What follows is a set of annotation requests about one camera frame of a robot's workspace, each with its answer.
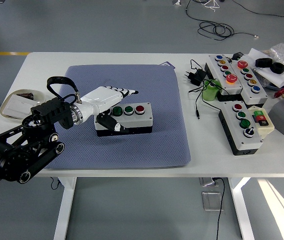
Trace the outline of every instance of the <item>charger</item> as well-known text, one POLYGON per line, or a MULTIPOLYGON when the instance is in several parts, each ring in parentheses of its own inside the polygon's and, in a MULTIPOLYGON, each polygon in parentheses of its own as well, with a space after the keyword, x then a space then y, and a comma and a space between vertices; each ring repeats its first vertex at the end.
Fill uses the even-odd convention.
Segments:
POLYGON ((185 76, 196 86, 199 86, 207 75, 207 73, 202 69, 196 69, 195 73, 188 71, 186 73, 188 73, 188 75, 185 76))

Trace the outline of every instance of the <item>gray floor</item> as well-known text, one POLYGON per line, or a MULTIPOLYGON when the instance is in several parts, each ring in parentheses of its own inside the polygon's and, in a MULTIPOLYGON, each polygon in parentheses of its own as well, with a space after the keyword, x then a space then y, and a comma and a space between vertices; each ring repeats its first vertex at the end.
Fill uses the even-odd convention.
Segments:
MULTIPOLYGON (((6 0, 0 4, 0 52, 248 53, 284 43, 284 18, 247 12, 231 0, 213 12, 191 2, 189 14, 230 24, 238 34, 214 41, 171 0, 6 0)), ((284 15, 284 1, 238 2, 284 15)), ((25 56, 0 56, 3 101, 25 56)), ((284 178, 271 179, 284 197, 284 178)), ((0 239, 53 239, 63 187, 51 179, 0 182, 0 239)), ((67 239, 214 239, 215 213, 202 209, 198 179, 79 179, 67 239)), ((258 179, 244 187, 257 240, 282 240, 258 179)), ((240 239, 229 191, 219 239, 240 239)))

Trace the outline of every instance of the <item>blue mat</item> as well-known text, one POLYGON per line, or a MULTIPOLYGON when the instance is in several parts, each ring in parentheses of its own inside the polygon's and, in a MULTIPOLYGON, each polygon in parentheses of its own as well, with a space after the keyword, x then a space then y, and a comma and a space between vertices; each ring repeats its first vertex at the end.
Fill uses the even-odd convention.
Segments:
MULTIPOLYGON (((167 168, 190 161, 177 79, 171 66, 79 65, 69 67, 65 75, 75 82, 82 96, 99 86, 139 91, 121 103, 150 102, 153 132, 98 137, 93 116, 69 130, 57 123, 65 151, 46 168, 167 168)), ((63 85, 59 94, 69 93, 71 88, 63 85)))

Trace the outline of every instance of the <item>table leg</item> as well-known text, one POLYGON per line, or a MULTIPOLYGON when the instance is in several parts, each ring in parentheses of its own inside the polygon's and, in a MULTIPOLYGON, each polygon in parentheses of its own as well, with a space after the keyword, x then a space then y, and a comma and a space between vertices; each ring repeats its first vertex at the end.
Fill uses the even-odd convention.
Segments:
POLYGON ((229 183, 235 205, 235 210, 240 225, 242 239, 243 240, 254 240, 254 234, 251 226, 250 219, 248 217, 242 187, 248 182, 250 177, 231 177, 229 183))
POLYGON ((64 186, 64 193, 61 202, 60 212, 58 214, 54 240, 65 240, 77 178, 59 177, 58 179, 64 186))

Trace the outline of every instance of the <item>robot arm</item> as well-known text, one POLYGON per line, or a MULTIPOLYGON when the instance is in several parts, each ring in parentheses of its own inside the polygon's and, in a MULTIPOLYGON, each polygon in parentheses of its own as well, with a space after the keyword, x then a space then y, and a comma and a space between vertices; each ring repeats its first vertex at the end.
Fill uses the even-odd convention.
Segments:
POLYGON ((124 97, 138 93, 100 86, 80 98, 75 84, 66 77, 49 78, 47 88, 57 97, 32 107, 32 114, 22 121, 22 125, 0 134, 0 180, 24 184, 64 151, 64 144, 58 141, 54 127, 56 122, 69 129, 73 124, 79 125, 95 115, 106 128, 125 132, 125 128, 107 112, 124 97), (75 94, 61 97, 50 87, 54 83, 71 85, 75 94), (75 100, 68 103, 65 99, 70 96, 74 96, 75 100), (10 137, 17 134, 21 136, 15 142, 7 143, 10 137))
POLYGON ((111 86, 100 86, 75 102, 71 109, 76 116, 74 124, 85 122, 91 115, 98 116, 117 105, 124 97, 138 94, 138 91, 111 86))

